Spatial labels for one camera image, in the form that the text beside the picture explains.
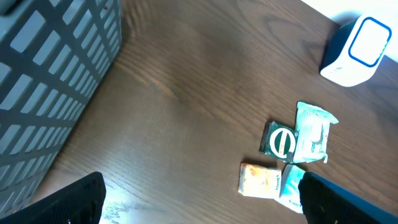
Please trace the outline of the orange small snack box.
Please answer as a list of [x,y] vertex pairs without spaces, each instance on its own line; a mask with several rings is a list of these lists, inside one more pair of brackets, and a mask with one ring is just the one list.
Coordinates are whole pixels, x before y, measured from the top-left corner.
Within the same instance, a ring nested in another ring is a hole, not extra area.
[[241,163],[238,192],[245,197],[276,199],[280,195],[282,171]]

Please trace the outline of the teal snack packet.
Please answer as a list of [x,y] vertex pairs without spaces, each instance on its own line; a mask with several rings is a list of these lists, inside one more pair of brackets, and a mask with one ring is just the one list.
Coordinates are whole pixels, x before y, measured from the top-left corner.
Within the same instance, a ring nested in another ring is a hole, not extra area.
[[293,163],[328,162],[327,141],[330,126],[339,121],[321,107],[299,101],[295,130],[298,132]]

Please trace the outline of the green white small box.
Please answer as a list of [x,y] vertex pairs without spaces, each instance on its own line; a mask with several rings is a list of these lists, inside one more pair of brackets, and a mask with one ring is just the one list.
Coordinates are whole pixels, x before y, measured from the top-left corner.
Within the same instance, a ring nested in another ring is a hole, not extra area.
[[299,183],[305,171],[294,164],[287,164],[281,181],[280,195],[276,201],[296,213],[303,213],[300,202]]

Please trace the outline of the round green label package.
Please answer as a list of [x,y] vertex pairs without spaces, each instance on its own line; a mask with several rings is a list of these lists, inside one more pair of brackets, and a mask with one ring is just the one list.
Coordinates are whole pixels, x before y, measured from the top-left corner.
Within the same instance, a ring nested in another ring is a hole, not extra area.
[[276,121],[266,123],[259,153],[285,163],[293,163],[299,133]]

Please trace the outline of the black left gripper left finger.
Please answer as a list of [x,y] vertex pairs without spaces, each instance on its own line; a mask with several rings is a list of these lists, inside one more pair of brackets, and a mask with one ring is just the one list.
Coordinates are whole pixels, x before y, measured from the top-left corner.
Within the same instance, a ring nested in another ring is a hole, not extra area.
[[92,172],[28,207],[1,219],[3,224],[100,222],[106,187]]

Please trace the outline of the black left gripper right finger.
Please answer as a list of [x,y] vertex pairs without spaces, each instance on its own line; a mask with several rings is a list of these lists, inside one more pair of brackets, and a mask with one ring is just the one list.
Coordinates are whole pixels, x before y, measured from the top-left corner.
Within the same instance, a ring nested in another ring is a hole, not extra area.
[[397,223],[397,216],[313,172],[304,173],[298,189],[308,223]]

